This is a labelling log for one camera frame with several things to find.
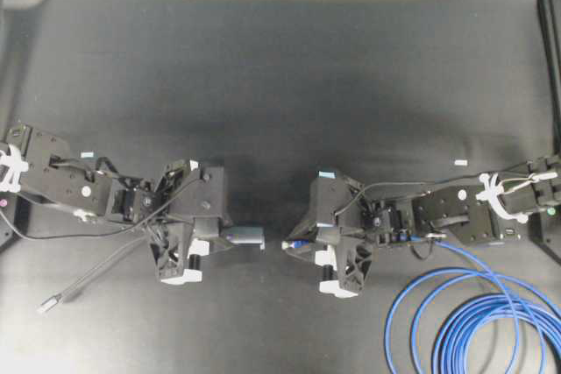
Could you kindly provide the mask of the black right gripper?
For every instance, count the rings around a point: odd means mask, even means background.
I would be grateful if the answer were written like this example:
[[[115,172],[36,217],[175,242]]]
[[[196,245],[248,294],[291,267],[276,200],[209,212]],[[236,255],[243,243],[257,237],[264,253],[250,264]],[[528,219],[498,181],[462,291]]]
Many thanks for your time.
[[[318,171],[308,209],[283,241],[290,257],[321,268],[320,293],[356,297],[363,292],[373,262],[366,191],[366,184],[337,170]]]

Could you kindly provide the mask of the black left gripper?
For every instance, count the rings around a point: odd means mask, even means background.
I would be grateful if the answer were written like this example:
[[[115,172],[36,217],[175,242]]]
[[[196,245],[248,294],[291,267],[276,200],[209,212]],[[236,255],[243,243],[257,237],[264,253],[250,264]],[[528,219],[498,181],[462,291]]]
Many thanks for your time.
[[[235,246],[224,234],[233,226],[226,171],[175,161],[165,167],[156,194],[159,212],[147,225],[156,277],[167,285],[199,283],[202,258]]]

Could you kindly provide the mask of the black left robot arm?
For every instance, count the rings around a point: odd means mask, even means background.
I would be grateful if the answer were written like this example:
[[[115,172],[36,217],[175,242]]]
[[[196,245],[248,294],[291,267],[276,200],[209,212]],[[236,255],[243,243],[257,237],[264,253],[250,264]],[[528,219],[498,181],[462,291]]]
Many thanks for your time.
[[[158,180],[129,176],[106,157],[91,166],[62,138],[18,124],[1,142],[1,190],[85,223],[142,230],[156,277],[169,285],[201,281],[201,259],[235,245],[221,166],[181,159]]]

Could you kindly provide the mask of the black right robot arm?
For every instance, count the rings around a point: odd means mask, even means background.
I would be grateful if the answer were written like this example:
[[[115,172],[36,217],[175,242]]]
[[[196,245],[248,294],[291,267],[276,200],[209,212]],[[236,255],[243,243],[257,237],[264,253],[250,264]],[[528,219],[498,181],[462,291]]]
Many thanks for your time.
[[[282,243],[323,271],[321,293],[360,295],[376,254],[448,235],[463,244],[503,243],[533,215],[560,205],[560,157],[442,181],[361,183],[340,172],[311,182],[309,208]]]

